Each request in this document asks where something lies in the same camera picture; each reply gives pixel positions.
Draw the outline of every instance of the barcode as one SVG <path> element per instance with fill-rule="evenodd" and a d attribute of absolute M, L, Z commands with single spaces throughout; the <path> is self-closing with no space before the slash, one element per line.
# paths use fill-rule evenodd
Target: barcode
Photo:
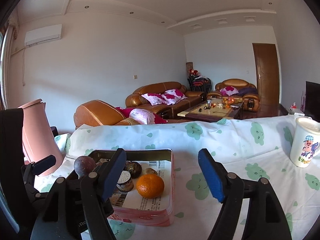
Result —
<path fill-rule="evenodd" d="M 157 161 L 150 161 L 149 166 L 157 166 Z"/>

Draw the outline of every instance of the air conditioner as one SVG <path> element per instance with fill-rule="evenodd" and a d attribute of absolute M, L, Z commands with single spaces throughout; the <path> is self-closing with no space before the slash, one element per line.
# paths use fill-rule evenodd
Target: air conditioner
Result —
<path fill-rule="evenodd" d="M 61 39 L 62 24 L 43 27 L 26 33 L 24 45 L 32 47 L 37 44 Z"/>

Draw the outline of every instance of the pink kettle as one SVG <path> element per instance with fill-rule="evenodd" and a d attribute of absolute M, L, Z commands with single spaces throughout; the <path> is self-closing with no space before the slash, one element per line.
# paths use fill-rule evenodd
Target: pink kettle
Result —
<path fill-rule="evenodd" d="M 29 162 L 37 162 L 49 155 L 56 157 L 56 164 L 40 176 L 46 176 L 57 170 L 63 156 L 54 141 L 54 137 L 45 113 L 45 103 L 38 99 L 19 108 L 23 109 L 22 146 Z"/>

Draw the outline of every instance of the brown leather sofa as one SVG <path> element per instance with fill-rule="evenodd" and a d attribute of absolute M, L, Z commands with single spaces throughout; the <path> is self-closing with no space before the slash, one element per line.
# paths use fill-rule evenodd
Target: brown leather sofa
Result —
<path fill-rule="evenodd" d="M 125 118 L 124 115 L 116 108 L 101 100 L 92 100 L 80 105 L 73 120 L 78 129 L 81 125 L 87 124 L 90 126 L 100 125 L 136 125 L 137 121 L 131 118 Z M 168 123 L 189 122 L 190 120 L 168 120 Z"/>
<path fill-rule="evenodd" d="M 187 98 L 171 106 L 162 104 L 152 106 L 148 100 L 141 96 L 146 93 L 162 94 L 170 89 L 179 89 L 182 93 L 186 95 Z M 143 108 L 155 114 L 159 114 L 163 118 L 172 119 L 177 117 L 178 113 L 192 106 L 195 106 L 204 100 L 204 92 L 187 91 L 187 88 L 184 85 L 181 85 L 179 82 L 163 82 L 150 84 L 136 89 L 131 95 L 129 95 L 126 98 L 125 105 L 127 107 Z"/>
<path fill-rule="evenodd" d="M 237 79 L 237 78 L 227 79 L 221 83 L 216 84 L 215 91 L 209 92 L 207 94 L 207 99 L 227 98 L 228 96 L 222 96 L 220 89 L 223 89 L 228 86 L 233 86 L 238 90 L 246 87 L 256 88 L 254 84 L 248 83 L 247 81 L 242 79 Z M 244 110 L 257 112 L 260 107 L 260 98 L 257 94 L 245 94 L 244 96 L 232 95 L 232 97 L 242 98 L 242 100 L 244 101 L 244 106 L 243 106 Z"/>

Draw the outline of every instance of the black television screen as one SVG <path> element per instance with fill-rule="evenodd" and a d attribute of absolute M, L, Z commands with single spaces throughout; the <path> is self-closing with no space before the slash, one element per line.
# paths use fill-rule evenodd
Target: black television screen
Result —
<path fill-rule="evenodd" d="M 306 116 L 320 122 L 320 84 L 306 81 Z"/>

